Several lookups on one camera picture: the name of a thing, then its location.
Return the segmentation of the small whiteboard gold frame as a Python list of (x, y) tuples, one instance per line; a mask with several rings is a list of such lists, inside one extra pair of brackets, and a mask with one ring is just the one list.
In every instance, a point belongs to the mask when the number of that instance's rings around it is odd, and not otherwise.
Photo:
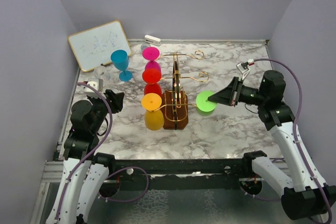
[(129, 41), (118, 20), (70, 35), (67, 40), (82, 72), (110, 64), (111, 54), (116, 50), (132, 54)]

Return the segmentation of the white eraser box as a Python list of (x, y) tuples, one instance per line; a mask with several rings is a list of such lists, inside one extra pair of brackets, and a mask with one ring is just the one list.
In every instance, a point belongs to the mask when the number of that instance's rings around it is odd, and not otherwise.
[(145, 35), (144, 36), (144, 41), (148, 44), (160, 46), (161, 45), (161, 39), (151, 36), (151, 35)]

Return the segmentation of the yellow wine glass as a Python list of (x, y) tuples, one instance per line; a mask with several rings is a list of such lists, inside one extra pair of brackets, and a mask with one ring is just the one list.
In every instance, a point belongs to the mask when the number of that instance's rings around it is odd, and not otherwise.
[(164, 117), (160, 109), (161, 104), (162, 99), (156, 93), (148, 93), (142, 98), (141, 105), (146, 110), (144, 115), (145, 126), (151, 131), (157, 131), (164, 125)]

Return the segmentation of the clear wine glass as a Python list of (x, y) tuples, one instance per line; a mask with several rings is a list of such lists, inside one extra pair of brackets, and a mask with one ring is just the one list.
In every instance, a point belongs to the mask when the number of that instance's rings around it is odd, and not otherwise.
[(93, 73), (94, 76), (98, 79), (102, 79), (104, 81), (109, 81), (111, 79), (110, 74), (105, 66), (97, 66)]

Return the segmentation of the blue wine glass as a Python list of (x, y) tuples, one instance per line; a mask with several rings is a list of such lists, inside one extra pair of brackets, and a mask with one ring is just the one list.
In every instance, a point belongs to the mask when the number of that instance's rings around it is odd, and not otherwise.
[(129, 57), (126, 51), (116, 50), (111, 54), (111, 61), (116, 69), (120, 71), (119, 79), (121, 81), (130, 81), (133, 77), (132, 72), (127, 70), (129, 66)]

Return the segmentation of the wooden rack base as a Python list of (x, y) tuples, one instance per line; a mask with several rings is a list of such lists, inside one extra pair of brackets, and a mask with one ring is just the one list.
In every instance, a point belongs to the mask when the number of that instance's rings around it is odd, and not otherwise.
[(184, 91), (180, 92), (180, 102), (173, 104), (173, 92), (165, 90), (162, 94), (162, 104), (166, 105), (161, 108), (164, 117), (163, 128), (165, 130), (183, 130), (188, 124), (188, 102), (187, 95)]

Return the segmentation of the green wine glass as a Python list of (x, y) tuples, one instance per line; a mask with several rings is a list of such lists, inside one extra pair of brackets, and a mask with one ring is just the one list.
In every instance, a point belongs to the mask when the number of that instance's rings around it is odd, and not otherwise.
[(216, 102), (209, 101), (208, 98), (214, 94), (213, 91), (202, 91), (196, 97), (197, 112), (202, 116), (211, 115), (217, 107)]

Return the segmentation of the pink wine glass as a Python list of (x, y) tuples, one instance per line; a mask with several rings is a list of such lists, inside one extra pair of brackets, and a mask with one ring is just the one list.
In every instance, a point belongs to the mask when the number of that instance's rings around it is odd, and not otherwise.
[(156, 69), (159, 73), (161, 73), (161, 67), (157, 63), (157, 59), (160, 56), (160, 51), (155, 47), (147, 47), (142, 51), (142, 56), (145, 60), (147, 60), (147, 64), (145, 65), (145, 70), (148, 69)]

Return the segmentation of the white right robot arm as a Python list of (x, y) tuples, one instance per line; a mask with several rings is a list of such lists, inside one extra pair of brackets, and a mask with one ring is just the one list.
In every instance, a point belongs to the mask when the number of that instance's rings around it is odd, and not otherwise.
[(257, 106), (258, 116), (279, 146), (290, 174), (282, 172), (262, 151), (244, 154), (241, 171), (246, 177), (257, 174), (263, 178), (280, 197), (290, 219), (330, 214), (335, 203), (335, 186), (326, 183), (311, 160), (294, 125), (295, 116), (282, 100), (285, 87), (283, 74), (268, 70), (258, 89), (247, 87), (234, 77), (208, 100), (228, 106), (239, 102)]

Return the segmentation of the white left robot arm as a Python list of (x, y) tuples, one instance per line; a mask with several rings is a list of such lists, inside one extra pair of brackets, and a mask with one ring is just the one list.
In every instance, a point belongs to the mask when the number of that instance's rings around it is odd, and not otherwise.
[(105, 179), (115, 175), (115, 157), (97, 153), (98, 131), (112, 114), (121, 112), (124, 93), (107, 89), (105, 99), (86, 91), (87, 99), (71, 107), (72, 127), (64, 142), (62, 178), (46, 223), (87, 223)]

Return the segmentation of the black mounting rail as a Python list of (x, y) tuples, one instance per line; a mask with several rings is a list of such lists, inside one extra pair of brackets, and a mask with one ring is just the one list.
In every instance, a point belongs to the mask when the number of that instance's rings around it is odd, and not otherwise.
[(252, 156), (229, 159), (116, 159), (98, 153), (93, 162), (109, 169), (103, 190), (237, 189), (240, 180), (252, 179)]

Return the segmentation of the red wine glass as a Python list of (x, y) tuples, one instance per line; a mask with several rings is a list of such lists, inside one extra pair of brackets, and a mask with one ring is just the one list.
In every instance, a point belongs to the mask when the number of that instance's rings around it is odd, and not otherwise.
[(158, 84), (161, 79), (161, 73), (159, 70), (154, 68), (145, 69), (142, 74), (142, 78), (146, 83), (144, 88), (144, 95), (147, 95), (149, 93), (155, 93), (160, 97), (162, 96), (161, 87)]

